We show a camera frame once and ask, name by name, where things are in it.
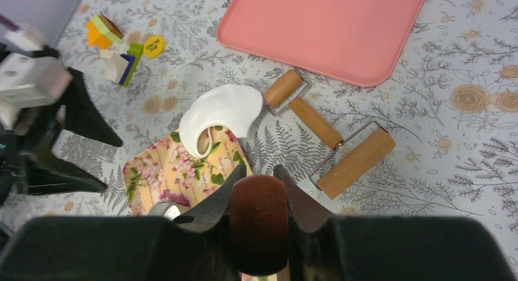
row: orange toy piece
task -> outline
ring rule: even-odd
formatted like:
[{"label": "orange toy piece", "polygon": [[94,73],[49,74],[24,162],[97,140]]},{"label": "orange toy piece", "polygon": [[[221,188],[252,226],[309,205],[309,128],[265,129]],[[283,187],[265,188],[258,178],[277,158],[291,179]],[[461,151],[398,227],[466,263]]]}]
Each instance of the orange toy piece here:
[{"label": "orange toy piece", "polygon": [[107,37],[103,36],[101,32],[99,32],[93,22],[89,21],[85,26],[88,30],[86,33],[86,39],[88,40],[89,46],[97,45],[99,48],[104,50],[112,44],[112,41],[110,41]]}]

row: small building blocks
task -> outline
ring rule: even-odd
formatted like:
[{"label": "small building blocks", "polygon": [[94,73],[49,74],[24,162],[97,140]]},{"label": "small building blocks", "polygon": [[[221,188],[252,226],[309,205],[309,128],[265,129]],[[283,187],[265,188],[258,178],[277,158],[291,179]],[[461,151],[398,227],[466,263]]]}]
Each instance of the small building blocks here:
[{"label": "small building blocks", "polygon": [[143,50],[143,44],[138,43],[131,43],[127,54],[118,55],[115,51],[101,50],[100,56],[108,62],[104,78],[128,87]]},{"label": "small building blocks", "polygon": [[117,52],[111,50],[101,50],[99,56],[101,56],[101,58],[109,59],[109,62],[106,62],[104,78],[117,83],[121,81],[129,62],[121,57],[121,55],[117,54]]},{"label": "small building blocks", "polygon": [[120,43],[124,37],[113,22],[104,15],[94,15],[85,26],[88,29],[86,39],[89,46],[97,45],[101,49],[107,49],[113,42]]}]

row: pastry roller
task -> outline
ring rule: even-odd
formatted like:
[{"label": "pastry roller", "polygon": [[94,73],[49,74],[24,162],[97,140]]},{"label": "pastry roller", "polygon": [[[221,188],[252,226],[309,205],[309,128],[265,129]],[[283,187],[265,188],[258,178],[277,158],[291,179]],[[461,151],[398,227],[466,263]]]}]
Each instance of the pastry roller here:
[{"label": "pastry roller", "polygon": [[[266,108],[273,116],[279,116],[282,114],[290,104],[286,104],[278,112],[274,111],[274,108],[279,107],[282,102],[286,101],[288,97],[300,86],[302,78],[290,69],[286,71],[278,80],[276,80],[263,94],[263,99],[266,102]],[[304,92],[309,88],[309,84],[297,94],[297,97],[302,96]]]},{"label": "pastry roller", "polygon": [[[396,146],[388,131],[374,120],[364,124],[349,137],[343,139],[338,131],[303,99],[299,97],[293,99],[290,103],[290,108],[333,151],[308,175],[316,188],[324,192],[330,199],[334,199],[351,186]],[[314,174],[336,154],[339,147],[350,141],[371,123],[377,124],[379,129],[353,149],[338,164],[334,165],[320,179],[315,181],[313,179]]]}]

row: white clay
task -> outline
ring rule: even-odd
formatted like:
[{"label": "white clay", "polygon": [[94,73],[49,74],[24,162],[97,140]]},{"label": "white clay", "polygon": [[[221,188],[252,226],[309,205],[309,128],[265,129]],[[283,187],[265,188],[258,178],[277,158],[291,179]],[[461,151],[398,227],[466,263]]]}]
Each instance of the white clay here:
[{"label": "white clay", "polygon": [[238,137],[247,137],[248,129],[263,108],[263,96],[249,86],[226,84],[204,93],[196,99],[180,120],[178,132],[184,148],[195,158],[209,155],[213,141],[209,131],[209,146],[200,154],[198,138],[211,126],[225,126]]},{"label": "white clay", "polygon": [[181,212],[180,212],[180,209],[178,209],[178,207],[176,205],[172,205],[164,213],[164,217],[168,218],[169,220],[175,219],[179,215],[181,215]]},{"label": "white clay", "polygon": [[106,59],[104,78],[112,82],[119,82],[128,67],[129,62],[113,50],[101,50],[99,56]]}]

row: purple toy piece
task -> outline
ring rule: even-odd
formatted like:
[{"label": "purple toy piece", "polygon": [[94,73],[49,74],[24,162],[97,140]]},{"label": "purple toy piece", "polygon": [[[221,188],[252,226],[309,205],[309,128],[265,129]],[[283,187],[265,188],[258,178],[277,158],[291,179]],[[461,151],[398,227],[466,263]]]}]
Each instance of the purple toy piece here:
[{"label": "purple toy piece", "polygon": [[119,84],[122,86],[126,81],[126,78],[128,78],[128,73],[130,73],[131,67],[133,66],[133,62],[135,62],[135,56],[129,54],[121,54],[120,57],[128,61],[128,66],[126,67],[126,70],[124,71],[124,74],[122,74],[122,77],[119,81]]}]

